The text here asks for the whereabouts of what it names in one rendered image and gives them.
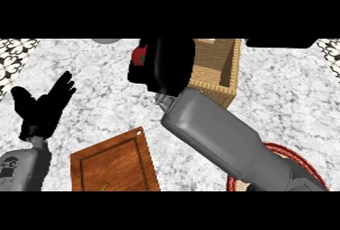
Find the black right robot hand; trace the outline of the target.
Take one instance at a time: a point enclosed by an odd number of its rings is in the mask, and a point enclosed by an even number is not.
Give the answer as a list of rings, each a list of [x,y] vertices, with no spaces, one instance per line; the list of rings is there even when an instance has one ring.
[[[131,60],[128,80],[145,84],[150,92],[178,96],[191,79],[194,39],[143,39],[138,46],[148,47],[145,63],[135,66]]]

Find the wicker basket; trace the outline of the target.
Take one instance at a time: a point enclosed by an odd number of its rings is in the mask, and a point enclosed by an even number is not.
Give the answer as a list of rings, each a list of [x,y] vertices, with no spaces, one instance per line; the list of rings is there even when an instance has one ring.
[[[240,39],[196,39],[196,59],[190,87],[197,88],[228,108],[237,96],[240,77]]]

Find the red tomato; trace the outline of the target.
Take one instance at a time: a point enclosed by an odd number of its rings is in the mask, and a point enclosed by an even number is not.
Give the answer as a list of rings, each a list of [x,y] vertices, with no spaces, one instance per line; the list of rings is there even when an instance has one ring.
[[[144,66],[145,56],[147,56],[147,48],[148,47],[137,47],[132,54],[132,62],[135,66]]]

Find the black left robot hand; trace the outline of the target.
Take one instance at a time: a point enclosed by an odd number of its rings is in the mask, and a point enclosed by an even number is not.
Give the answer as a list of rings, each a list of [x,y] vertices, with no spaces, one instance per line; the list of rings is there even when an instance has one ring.
[[[11,90],[15,101],[15,112],[23,118],[20,139],[27,141],[33,137],[49,139],[55,133],[63,111],[76,93],[73,74],[67,71],[57,81],[48,94],[35,99],[32,93],[21,86]]]

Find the brown wooden cutting board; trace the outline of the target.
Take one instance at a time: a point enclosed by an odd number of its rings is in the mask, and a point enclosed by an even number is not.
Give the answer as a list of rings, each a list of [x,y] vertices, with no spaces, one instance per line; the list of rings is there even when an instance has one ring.
[[[72,154],[73,191],[160,191],[144,128]]]

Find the black appliance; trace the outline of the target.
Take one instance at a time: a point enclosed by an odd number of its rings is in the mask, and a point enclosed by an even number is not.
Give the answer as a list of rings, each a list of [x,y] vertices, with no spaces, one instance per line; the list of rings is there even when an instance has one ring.
[[[252,48],[307,49],[315,42],[317,39],[246,39],[246,45]]]

